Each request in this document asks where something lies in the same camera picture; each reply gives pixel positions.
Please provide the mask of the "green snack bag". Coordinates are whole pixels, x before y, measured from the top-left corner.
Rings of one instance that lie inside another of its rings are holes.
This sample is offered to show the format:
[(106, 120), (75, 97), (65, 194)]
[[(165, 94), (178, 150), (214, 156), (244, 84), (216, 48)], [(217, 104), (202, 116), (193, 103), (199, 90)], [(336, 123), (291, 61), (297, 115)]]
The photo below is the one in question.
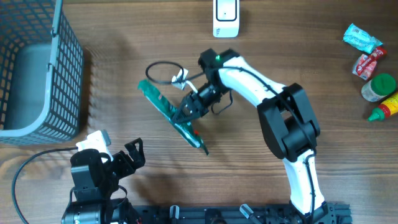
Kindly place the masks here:
[(188, 142), (192, 147), (202, 148), (207, 156), (210, 154), (203, 139), (194, 130), (190, 121), (183, 123), (172, 121), (172, 117), (177, 112), (177, 108), (172, 105), (149, 80), (141, 80), (137, 88), (141, 90), (143, 95), (161, 114), (163, 114), (166, 120), (180, 133), (186, 142)]

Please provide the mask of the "teal wet wipes pack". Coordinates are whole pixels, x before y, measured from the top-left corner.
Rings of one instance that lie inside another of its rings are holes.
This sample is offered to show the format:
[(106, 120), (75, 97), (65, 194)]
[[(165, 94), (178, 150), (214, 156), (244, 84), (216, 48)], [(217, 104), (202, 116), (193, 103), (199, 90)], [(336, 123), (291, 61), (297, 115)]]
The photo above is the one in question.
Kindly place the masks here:
[(366, 31), (351, 24), (343, 35), (343, 41), (354, 48), (370, 54), (376, 47), (382, 46), (382, 42), (369, 35)]

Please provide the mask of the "green-lid spice jar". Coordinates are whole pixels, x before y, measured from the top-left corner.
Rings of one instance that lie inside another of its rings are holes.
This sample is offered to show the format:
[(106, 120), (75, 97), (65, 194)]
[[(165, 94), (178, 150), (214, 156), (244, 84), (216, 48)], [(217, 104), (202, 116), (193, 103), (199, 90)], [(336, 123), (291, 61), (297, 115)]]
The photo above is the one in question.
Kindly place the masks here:
[(361, 89), (362, 97), (369, 102), (377, 102), (396, 90), (396, 79), (381, 73), (368, 81)]

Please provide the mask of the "red Nescafe coffee stick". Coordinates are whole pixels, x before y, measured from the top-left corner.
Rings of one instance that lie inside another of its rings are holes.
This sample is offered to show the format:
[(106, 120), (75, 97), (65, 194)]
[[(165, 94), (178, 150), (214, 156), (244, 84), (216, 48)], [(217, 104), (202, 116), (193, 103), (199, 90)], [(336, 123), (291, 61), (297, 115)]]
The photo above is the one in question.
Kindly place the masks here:
[(367, 67), (371, 62), (378, 61), (387, 55), (387, 51), (383, 47), (376, 47), (370, 55), (368, 55), (367, 59), (359, 64), (356, 68), (356, 71), (361, 74), (363, 69)]

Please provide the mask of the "red sauce bottle green cap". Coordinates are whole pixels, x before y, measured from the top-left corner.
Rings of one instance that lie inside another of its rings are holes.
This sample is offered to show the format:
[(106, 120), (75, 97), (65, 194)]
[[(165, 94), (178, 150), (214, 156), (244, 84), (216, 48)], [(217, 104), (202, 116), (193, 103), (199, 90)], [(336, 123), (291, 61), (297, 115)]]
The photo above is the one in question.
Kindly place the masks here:
[(368, 121), (383, 121), (394, 114), (397, 114), (397, 92), (393, 93), (378, 107), (374, 108)]

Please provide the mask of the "red Kleenex tissue pack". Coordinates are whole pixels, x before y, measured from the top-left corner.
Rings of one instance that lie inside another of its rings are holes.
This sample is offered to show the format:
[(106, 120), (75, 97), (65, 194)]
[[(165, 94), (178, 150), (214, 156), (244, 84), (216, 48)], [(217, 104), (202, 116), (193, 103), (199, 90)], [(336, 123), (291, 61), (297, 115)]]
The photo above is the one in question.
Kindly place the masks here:
[(354, 74), (354, 75), (356, 75), (356, 76), (362, 78), (363, 80), (368, 80), (368, 79), (371, 77), (371, 75), (373, 74), (373, 71), (375, 70), (375, 68), (376, 68), (376, 66), (377, 66), (377, 62), (376, 62), (376, 61), (373, 61), (373, 62), (371, 62), (367, 67), (365, 67), (365, 68), (363, 69), (363, 71), (362, 71), (361, 74), (359, 74), (359, 73), (356, 71), (356, 68), (357, 68), (357, 66), (358, 66), (359, 64), (362, 64), (362, 63), (367, 59), (367, 57), (368, 57), (368, 56), (367, 56), (366, 54), (362, 54), (362, 55), (357, 59), (357, 61), (354, 63), (353, 69), (352, 69), (352, 74)]

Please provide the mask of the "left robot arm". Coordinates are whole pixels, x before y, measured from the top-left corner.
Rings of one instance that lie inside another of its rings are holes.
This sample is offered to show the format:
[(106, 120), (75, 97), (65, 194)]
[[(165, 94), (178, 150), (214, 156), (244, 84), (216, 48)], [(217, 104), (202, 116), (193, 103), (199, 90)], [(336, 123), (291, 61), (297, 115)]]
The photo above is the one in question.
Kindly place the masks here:
[(125, 145), (128, 153), (119, 151), (112, 156), (96, 149), (84, 149), (71, 159), (71, 173), (75, 186), (63, 214), (62, 224), (141, 223), (142, 218), (131, 202), (124, 198), (112, 199), (121, 189), (119, 180), (144, 166), (146, 159), (142, 139), (137, 138)]

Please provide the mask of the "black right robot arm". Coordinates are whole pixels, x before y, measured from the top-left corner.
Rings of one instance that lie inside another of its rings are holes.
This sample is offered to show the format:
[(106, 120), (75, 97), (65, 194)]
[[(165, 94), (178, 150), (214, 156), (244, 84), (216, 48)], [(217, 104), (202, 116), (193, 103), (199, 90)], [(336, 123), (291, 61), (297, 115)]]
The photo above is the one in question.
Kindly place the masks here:
[(297, 83), (285, 86), (266, 78), (232, 49), (220, 54), (208, 49), (198, 64), (208, 81), (183, 98), (172, 121), (201, 118), (227, 91), (239, 93), (256, 107), (267, 147), (284, 163), (293, 220), (319, 221), (327, 212), (315, 170), (320, 126), (304, 89)]

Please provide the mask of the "white barcode scanner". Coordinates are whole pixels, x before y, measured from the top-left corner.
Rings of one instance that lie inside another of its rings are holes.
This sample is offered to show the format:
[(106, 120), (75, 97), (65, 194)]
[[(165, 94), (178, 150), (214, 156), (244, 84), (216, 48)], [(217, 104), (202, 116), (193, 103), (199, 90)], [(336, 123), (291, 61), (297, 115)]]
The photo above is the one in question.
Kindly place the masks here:
[(213, 36), (235, 38), (240, 26), (240, 0), (213, 0)]

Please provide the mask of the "grey plastic mesh basket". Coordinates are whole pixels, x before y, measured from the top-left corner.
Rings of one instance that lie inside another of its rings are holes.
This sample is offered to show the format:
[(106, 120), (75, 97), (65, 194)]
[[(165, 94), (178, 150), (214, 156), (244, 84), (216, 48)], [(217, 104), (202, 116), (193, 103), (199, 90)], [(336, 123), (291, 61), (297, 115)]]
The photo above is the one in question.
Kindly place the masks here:
[(83, 47), (62, 0), (1, 1), (1, 143), (74, 138), (83, 67)]

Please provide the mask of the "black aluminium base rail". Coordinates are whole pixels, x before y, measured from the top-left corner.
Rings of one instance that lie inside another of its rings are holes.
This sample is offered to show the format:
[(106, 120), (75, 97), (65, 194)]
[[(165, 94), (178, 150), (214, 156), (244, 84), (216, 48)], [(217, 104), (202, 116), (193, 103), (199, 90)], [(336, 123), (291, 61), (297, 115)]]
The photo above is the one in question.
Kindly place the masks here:
[(206, 224), (206, 223), (264, 223), (288, 224), (352, 224), (351, 209), (348, 204), (325, 203), (314, 214), (301, 215), (290, 204), (253, 206), (246, 204), (232, 207), (171, 207), (136, 206), (139, 214), (136, 223), (152, 224)]

